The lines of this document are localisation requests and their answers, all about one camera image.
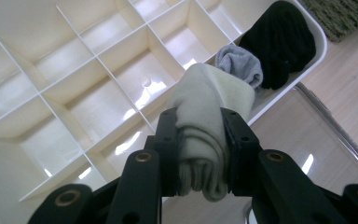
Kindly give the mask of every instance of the drawer organizer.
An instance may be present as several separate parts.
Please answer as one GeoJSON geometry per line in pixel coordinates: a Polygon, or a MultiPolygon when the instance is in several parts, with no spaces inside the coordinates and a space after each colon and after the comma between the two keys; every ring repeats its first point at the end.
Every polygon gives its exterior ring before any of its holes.
{"type": "MultiPolygon", "coordinates": [[[[185,70],[239,43],[272,2],[1,0],[0,222],[26,222],[61,185],[117,178],[185,70]]],[[[316,56],[279,90],[257,92],[249,124],[325,55],[322,29],[290,2],[316,56]]]]}

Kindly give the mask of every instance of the white storage box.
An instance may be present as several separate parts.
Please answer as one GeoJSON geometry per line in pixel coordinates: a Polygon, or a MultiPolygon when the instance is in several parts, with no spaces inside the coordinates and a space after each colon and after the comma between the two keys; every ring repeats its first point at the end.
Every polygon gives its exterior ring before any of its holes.
{"type": "MultiPolygon", "coordinates": [[[[212,63],[273,0],[0,0],[0,223],[25,223],[59,186],[120,176],[155,133],[172,87],[212,63]]],[[[249,124],[324,57],[257,94],[249,124]]]]}

